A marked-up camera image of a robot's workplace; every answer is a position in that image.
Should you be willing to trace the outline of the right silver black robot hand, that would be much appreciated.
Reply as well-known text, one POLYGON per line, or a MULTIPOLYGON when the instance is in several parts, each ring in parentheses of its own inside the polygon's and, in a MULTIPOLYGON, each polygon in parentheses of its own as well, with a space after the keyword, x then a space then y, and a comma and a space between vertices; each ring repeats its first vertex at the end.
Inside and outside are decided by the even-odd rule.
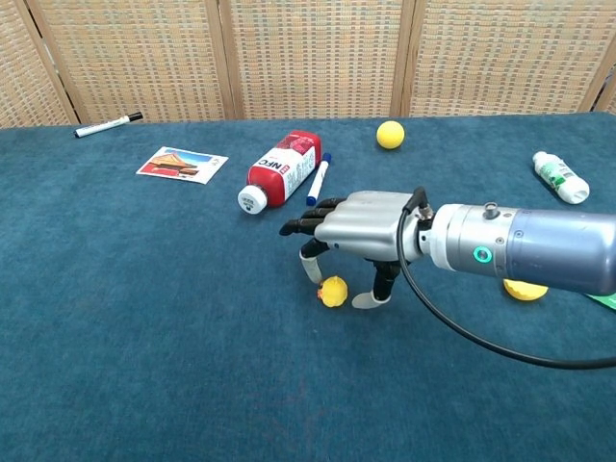
POLYGON ((419 231, 430 227, 433 211, 423 189, 414 193, 361 191, 328 198, 300 218, 286 221, 279 234, 309 235, 299 251, 309 279, 323 281, 318 257, 330 249, 357 255, 375 267, 372 289, 352 300, 356 309, 387 303, 400 270, 423 256, 419 231))

